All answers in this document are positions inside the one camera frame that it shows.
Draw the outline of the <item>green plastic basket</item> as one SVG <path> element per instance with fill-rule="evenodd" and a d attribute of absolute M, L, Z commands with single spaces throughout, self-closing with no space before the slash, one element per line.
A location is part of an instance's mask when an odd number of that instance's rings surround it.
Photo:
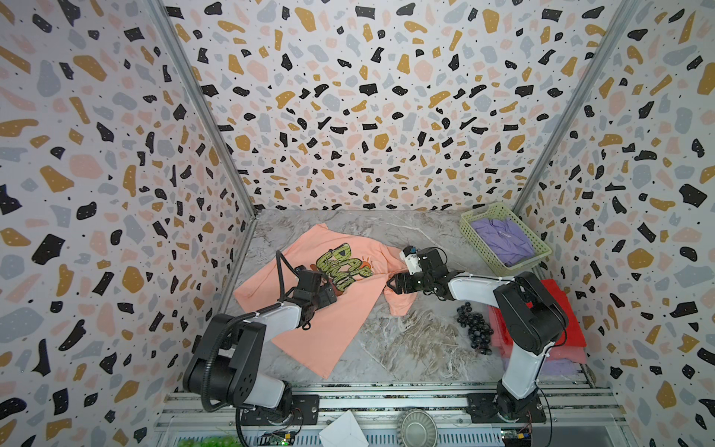
<path fill-rule="evenodd" d="M 497 276 L 515 276 L 552 255 L 551 247 L 502 203 L 462 213 L 459 229 Z"/>

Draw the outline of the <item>purple t-shirt in basket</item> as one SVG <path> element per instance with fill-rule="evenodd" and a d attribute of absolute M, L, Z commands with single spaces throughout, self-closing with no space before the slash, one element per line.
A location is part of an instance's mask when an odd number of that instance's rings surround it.
<path fill-rule="evenodd" d="M 481 219 L 470 226 L 507 267 L 533 258 L 536 250 L 526 233 L 510 219 Z"/>

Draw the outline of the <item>pink graphic t-shirt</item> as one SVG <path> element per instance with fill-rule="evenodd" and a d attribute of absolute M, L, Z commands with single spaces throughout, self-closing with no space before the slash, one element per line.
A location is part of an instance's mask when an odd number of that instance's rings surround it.
<path fill-rule="evenodd" d="M 371 238 L 334 232 L 321 223 L 282 254 L 291 266 L 303 266 L 330 281 L 318 295 L 320 308 L 311 328 L 273 339 L 278 348 L 324 379 L 330 377 L 380 296 L 394 317 L 405 316 L 417 298 L 415 292 L 398 294 L 388 288 L 389 279 L 407 266 L 400 259 L 401 250 Z"/>

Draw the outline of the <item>grey ribbed plate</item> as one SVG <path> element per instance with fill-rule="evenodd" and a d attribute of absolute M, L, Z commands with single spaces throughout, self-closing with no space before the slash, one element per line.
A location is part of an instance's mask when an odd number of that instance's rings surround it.
<path fill-rule="evenodd" d="M 401 447 L 436 447 L 438 427 L 425 411 L 411 409 L 400 416 L 398 422 L 398 445 Z"/>

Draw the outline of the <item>folded lilac t-shirt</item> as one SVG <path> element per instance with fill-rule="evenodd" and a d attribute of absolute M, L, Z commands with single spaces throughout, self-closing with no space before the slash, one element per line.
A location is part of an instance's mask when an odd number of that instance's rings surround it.
<path fill-rule="evenodd" d="M 581 373 L 579 363 L 569 361 L 569 359 L 547 359 L 542 365 L 540 375 L 547 376 L 570 376 Z"/>

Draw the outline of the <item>green artificial grass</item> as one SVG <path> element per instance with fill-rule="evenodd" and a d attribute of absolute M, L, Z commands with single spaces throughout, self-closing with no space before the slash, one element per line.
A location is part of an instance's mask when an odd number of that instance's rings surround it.
<path fill-rule="evenodd" d="M 208 437 L 206 439 L 180 440 L 177 447 L 242 447 L 243 444 L 234 437 Z"/>

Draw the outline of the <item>aluminium rail frame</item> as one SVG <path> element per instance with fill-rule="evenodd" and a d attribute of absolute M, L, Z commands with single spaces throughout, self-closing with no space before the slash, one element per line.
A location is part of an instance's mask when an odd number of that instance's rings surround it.
<path fill-rule="evenodd" d="M 637 441 L 608 389 L 583 381 L 544 382 L 536 414 L 522 422 L 475 422 L 476 394 L 489 383 L 323 384 L 296 387 L 297 396 L 318 396 L 309 410 L 315 420 L 290 427 L 292 446 L 318 446 L 320 432 L 346 412 L 353 413 L 370 446 L 398 445 L 400 419 L 410 410 L 436 423 L 439 446 L 501 446 L 527 433 L 527 446 L 634 446 Z"/>

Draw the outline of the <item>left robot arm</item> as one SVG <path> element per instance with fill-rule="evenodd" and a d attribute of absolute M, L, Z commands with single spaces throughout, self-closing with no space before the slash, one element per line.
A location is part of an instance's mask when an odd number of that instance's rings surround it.
<path fill-rule="evenodd" d="M 241 316 L 219 314 L 195 341 L 182 388 L 199 396 L 206 412 L 232 406 L 276 423 L 293 415 L 290 384 L 259 373 L 264 345 L 295 329 L 310 330 L 315 314 L 337 295 L 326 274 L 294 267 L 279 251 L 276 261 L 277 302 Z"/>

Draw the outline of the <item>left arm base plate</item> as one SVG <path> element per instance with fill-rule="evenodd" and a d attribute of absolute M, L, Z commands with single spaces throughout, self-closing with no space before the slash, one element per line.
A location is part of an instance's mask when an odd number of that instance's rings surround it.
<path fill-rule="evenodd" d="M 244 427 L 316 426 L 320 414 L 318 394 L 299 394 L 283 399 L 276 408 L 255 406 L 239 411 L 238 421 Z"/>

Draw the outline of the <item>white paper sheet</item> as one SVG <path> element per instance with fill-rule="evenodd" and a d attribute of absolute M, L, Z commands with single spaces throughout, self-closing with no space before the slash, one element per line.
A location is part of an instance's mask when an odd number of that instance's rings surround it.
<path fill-rule="evenodd" d="M 324 447 L 368 447 L 368 442 L 355 415 L 344 412 L 319 434 Z"/>

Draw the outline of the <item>black grape bunch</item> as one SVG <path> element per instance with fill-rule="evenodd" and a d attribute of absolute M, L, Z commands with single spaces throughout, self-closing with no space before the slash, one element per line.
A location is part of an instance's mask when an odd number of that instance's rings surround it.
<path fill-rule="evenodd" d="M 457 324 L 467 330 L 471 348 L 479 355 L 491 356 L 492 338 L 495 334 L 484 314 L 477 312 L 470 303 L 460 305 L 456 311 Z"/>

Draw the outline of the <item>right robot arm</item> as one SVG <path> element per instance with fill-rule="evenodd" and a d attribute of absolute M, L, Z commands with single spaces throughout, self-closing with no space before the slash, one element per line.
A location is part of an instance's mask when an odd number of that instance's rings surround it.
<path fill-rule="evenodd" d="M 469 413 L 476 421 L 496 417 L 517 423 L 525 415 L 538 417 L 538 377 L 549 351 L 569 325 L 556 299 L 532 272 L 513 277 L 488 277 L 450 270 L 442 249 L 406 247 L 400 254 L 407 270 L 389 279 L 396 294 L 422 292 L 441 301 L 489 305 L 498 309 L 513 341 L 506 372 L 490 403 L 474 403 Z"/>

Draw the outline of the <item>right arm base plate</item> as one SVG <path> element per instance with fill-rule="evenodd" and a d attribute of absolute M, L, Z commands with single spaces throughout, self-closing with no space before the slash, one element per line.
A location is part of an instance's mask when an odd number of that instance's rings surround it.
<path fill-rule="evenodd" d="M 545 423 L 545 405 L 534 391 L 523 400 L 509 393 L 477 392 L 467 394 L 467 414 L 474 424 Z"/>

